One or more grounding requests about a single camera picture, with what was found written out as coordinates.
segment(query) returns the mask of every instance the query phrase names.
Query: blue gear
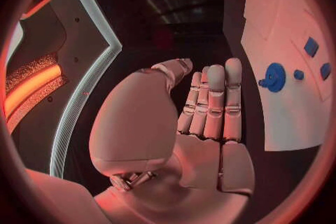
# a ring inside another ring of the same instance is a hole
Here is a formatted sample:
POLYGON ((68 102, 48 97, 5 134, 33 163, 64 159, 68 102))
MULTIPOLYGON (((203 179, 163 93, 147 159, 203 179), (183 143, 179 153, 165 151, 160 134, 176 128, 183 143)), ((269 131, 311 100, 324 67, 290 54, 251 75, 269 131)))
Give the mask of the blue gear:
POLYGON ((272 63, 266 70, 265 79, 259 80, 261 87, 268 88, 271 92, 280 91, 286 83, 286 72, 279 63, 272 63))

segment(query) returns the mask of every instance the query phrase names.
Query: striped light strip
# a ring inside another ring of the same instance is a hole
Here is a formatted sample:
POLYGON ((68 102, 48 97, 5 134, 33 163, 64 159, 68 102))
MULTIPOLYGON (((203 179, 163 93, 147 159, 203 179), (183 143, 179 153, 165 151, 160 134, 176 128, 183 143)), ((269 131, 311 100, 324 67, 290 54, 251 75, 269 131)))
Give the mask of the striped light strip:
POLYGON ((56 64, 40 71, 18 85, 6 97, 4 103, 6 118, 8 118, 30 95, 48 82, 59 77, 61 73, 60 66, 56 64))

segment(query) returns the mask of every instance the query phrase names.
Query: orange light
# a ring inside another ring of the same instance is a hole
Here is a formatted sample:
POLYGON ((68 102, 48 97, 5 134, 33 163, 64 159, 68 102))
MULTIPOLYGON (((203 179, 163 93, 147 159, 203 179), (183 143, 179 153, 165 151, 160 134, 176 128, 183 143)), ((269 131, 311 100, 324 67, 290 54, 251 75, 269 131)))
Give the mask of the orange light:
POLYGON ((6 97, 4 103, 6 118, 8 118, 8 116, 10 116, 13 111, 36 90, 60 75, 60 66, 54 65, 42 70, 26 81, 23 81, 22 84, 20 84, 6 97))

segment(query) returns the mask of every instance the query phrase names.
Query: orange glowing light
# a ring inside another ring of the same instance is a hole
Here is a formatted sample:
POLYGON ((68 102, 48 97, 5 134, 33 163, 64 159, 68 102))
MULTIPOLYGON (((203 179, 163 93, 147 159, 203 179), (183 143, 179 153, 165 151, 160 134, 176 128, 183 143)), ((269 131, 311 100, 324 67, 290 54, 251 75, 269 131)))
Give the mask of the orange glowing light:
POLYGON ((4 103, 4 112, 6 118, 31 94, 46 83, 54 80, 61 75, 59 65, 50 66, 41 72, 23 81, 16 89, 14 89, 7 97, 4 103))

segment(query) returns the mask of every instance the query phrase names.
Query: blue knob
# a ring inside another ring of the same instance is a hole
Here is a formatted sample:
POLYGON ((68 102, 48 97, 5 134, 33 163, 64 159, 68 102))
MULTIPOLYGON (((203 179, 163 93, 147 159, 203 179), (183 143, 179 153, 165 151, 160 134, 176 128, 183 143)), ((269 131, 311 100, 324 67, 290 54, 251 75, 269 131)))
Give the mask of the blue knob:
POLYGON ((294 71, 294 78, 297 80, 303 80, 305 78, 305 73, 301 70, 295 70, 294 71))
POLYGON ((271 92, 280 91, 286 83, 286 72, 279 63, 272 63, 266 70, 265 79, 259 80, 261 87, 268 88, 271 92))

